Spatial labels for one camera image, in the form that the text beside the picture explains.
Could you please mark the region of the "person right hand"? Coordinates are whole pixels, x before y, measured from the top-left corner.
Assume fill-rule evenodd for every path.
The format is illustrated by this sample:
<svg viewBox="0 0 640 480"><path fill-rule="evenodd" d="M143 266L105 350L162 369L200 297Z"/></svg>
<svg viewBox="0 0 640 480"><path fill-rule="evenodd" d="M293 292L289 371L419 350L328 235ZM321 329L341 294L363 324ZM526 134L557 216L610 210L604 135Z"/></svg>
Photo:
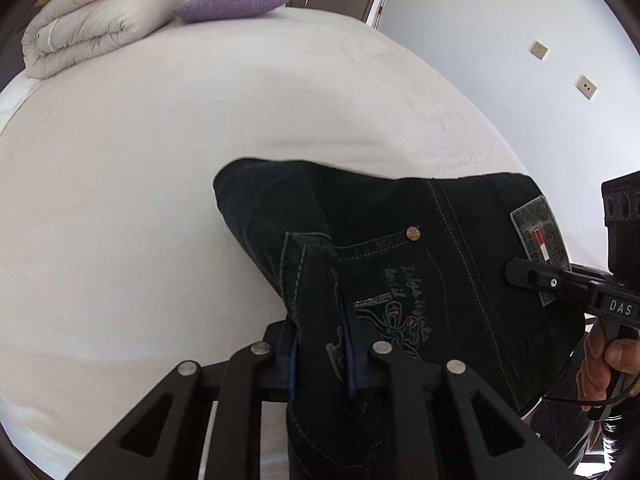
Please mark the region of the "person right hand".
<svg viewBox="0 0 640 480"><path fill-rule="evenodd" d="M639 341L620 338L606 341L606 323L597 320L584 342L584 358L576 375L578 399L596 402L606 399L614 370L625 375L629 387L639 374Z"/></svg>

